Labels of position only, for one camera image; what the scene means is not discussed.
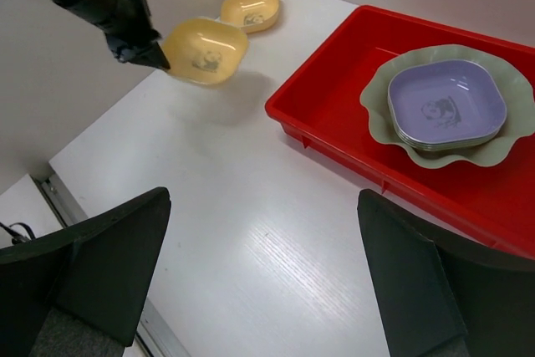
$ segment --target bowl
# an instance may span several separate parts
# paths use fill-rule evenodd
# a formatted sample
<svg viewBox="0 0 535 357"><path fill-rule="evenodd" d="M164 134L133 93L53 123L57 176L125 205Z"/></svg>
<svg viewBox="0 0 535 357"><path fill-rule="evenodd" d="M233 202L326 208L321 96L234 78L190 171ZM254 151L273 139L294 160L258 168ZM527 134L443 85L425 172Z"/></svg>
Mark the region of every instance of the bowl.
<svg viewBox="0 0 535 357"><path fill-rule="evenodd" d="M239 27L244 33L263 31L275 24L280 0L225 0L221 21Z"/></svg>
<svg viewBox="0 0 535 357"><path fill-rule="evenodd" d="M471 148L425 152L407 145L395 132L388 106L390 81L401 71L434 62L461 59L483 67L494 80L507 106L507 119L497 135ZM397 145L419 166L437 169L455 161L478 166L502 162L514 143L535 133L535 100L529 81L506 60L462 45L440 45L407 52L383 64L360 95L369 113L369 132L380 144Z"/></svg>
<svg viewBox="0 0 535 357"><path fill-rule="evenodd" d="M400 138L428 151L485 143L507 118L492 76L479 64L461 59L399 72L390 81L388 103Z"/></svg>
<svg viewBox="0 0 535 357"><path fill-rule="evenodd" d="M161 48L171 65L168 74L197 84L219 84L236 73L248 44L239 28L193 18L179 24Z"/></svg>

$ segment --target purple plate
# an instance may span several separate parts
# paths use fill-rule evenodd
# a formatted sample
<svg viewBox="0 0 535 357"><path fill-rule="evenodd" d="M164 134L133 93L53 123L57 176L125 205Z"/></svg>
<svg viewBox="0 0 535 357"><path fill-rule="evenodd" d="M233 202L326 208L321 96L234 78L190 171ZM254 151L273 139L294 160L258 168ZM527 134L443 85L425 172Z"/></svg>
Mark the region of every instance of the purple plate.
<svg viewBox="0 0 535 357"><path fill-rule="evenodd" d="M447 60L398 73L388 88L392 118L412 140L438 145L497 133L507 107L479 64Z"/></svg>

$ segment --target yellow bowl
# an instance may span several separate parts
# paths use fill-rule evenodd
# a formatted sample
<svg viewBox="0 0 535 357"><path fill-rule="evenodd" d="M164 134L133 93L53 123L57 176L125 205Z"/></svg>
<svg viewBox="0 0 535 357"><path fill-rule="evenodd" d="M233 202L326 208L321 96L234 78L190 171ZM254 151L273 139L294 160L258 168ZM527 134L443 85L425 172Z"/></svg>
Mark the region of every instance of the yellow bowl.
<svg viewBox="0 0 535 357"><path fill-rule="evenodd" d="M275 24L280 0L225 0L221 20L240 27L244 33L255 33Z"/></svg>
<svg viewBox="0 0 535 357"><path fill-rule="evenodd" d="M167 73L198 84L218 84L236 73L249 41L240 28L209 18L179 24L161 46Z"/></svg>

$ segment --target red tray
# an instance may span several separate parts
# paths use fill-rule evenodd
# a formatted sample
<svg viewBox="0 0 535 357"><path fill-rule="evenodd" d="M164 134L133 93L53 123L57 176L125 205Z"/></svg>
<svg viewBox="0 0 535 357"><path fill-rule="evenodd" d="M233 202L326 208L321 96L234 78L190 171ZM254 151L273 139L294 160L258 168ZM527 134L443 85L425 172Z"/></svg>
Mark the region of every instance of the red tray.
<svg viewBox="0 0 535 357"><path fill-rule="evenodd" d="M504 58L535 86L535 48L403 14L357 8L266 103L305 146L378 183L490 247L535 258L535 136L504 162L428 170L376 143L360 93L377 68L416 48L459 43Z"/></svg>

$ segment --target plastic dish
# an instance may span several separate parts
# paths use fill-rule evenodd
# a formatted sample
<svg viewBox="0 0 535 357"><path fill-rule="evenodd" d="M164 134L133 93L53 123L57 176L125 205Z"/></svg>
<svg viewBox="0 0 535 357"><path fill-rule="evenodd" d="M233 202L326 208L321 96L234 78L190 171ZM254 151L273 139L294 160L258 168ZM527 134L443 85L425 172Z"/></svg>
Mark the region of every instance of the plastic dish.
<svg viewBox="0 0 535 357"><path fill-rule="evenodd" d="M241 28L244 33L263 31L275 24L280 0L225 0L221 21Z"/></svg>
<svg viewBox="0 0 535 357"><path fill-rule="evenodd" d="M502 95L494 94L489 101L500 104L502 99L505 100L508 111L507 123L497 136L484 145L444 151L436 155L416 152L395 133L391 114L384 106L385 99L388 98L389 82L405 69L451 59L472 61L491 75ZM504 59L461 45L417 49L383 64L364 88L360 103L369 112L369 132L377 142L401 146L417 165L428 169L444 167L455 161L469 161L478 166L497 165L507 157L519 138L535 133L533 88L527 79ZM424 105L418 104L416 107L421 108ZM487 122L492 123L492 127L501 125L504 119L505 110L501 106L498 106L497 110L500 113L497 114L496 120L493 120L492 116L487 119Z"/></svg>
<svg viewBox="0 0 535 357"><path fill-rule="evenodd" d="M162 49L171 64L168 74L198 84L218 84L236 73L248 44L239 28L193 18L178 25Z"/></svg>
<svg viewBox="0 0 535 357"><path fill-rule="evenodd" d="M356 171L381 191L400 196L489 247L535 258L535 135L518 140L497 166L460 161L424 169L404 149L382 145L369 133L369 114L359 97L377 69L400 54L442 43L504 58L535 85L535 48L361 6L270 98L267 114L303 146ZM527 88L522 76L517 80ZM496 84L500 88L503 81L496 79ZM533 97L529 102L535 113ZM390 116L386 94L380 108ZM509 109L504 130L522 124L511 115ZM497 137L484 146L499 146L500 141Z"/></svg>
<svg viewBox="0 0 535 357"><path fill-rule="evenodd" d="M483 144L507 118L505 101L492 76L466 60L401 71L390 81L388 101L400 138L421 150Z"/></svg>

